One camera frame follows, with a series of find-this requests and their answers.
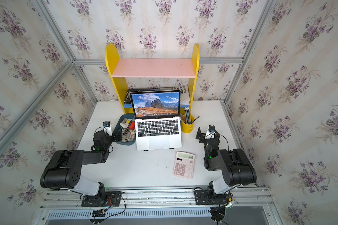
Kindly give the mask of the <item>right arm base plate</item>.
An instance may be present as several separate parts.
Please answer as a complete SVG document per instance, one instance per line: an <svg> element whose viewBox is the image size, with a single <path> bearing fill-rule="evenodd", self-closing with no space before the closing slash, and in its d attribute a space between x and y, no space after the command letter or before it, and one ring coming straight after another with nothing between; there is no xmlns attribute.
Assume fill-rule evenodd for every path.
<svg viewBox="0 0 338 225"><path fill-rule="evenodd" d="M231 192L224 194L215 194L213 190L205 190L200 187L196 187L193 189L194 199L196 205L218 205L218 206L226 206L232 200Z"/></svg>

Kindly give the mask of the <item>silver laptop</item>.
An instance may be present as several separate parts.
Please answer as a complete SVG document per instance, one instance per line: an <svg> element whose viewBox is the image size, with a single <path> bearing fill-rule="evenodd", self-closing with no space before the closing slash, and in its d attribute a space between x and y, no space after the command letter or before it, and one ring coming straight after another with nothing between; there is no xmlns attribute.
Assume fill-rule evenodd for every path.
<svg viewBox="0 0 338 225"><path fill-rule="evenodd" d="M138 151L182 147L180 91L131 92Z"/></svg>

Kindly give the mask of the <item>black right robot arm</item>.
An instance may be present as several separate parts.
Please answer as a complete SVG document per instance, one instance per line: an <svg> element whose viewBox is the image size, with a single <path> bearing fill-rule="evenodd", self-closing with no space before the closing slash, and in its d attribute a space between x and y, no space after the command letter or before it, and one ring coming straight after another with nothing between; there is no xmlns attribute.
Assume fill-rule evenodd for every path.
<svg viewBox="0 0 338 225"><path fill-rule="evenodd" d="M210 197L222 196L237 186L254 184L256 171L243 149L220 149L220 137L215 126L210 125L206 133L199 128L195 139L204 144L203 164L208 171L221 171L222 176L211 181L207 191Z"/></svg>

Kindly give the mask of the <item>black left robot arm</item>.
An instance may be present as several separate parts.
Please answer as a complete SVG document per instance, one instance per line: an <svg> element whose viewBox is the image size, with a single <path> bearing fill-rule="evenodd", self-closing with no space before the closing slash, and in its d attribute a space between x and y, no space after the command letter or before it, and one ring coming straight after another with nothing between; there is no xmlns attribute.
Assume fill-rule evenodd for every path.
<svg viewBox="0 0 338 225"><path fill-rule="evenodd" d="M41 187L67 189L84 196L103 198L106 195L104 185L84 177L82 166L105 163L112 143L118 140L117 133L110 135L100 130L94 133L90 151L56 151L41 175Z"/></svg>

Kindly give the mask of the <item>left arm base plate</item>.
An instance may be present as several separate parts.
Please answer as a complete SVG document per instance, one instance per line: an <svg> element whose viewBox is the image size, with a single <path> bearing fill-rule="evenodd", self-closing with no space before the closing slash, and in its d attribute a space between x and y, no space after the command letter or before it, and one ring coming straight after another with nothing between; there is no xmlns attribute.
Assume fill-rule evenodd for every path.
<svg viewBox="0 0 338 225"><path fill-rule="evenodd" d="M84 196L81 207L111 207L119 206L122 192L109 191L104 195Z"/></svg>

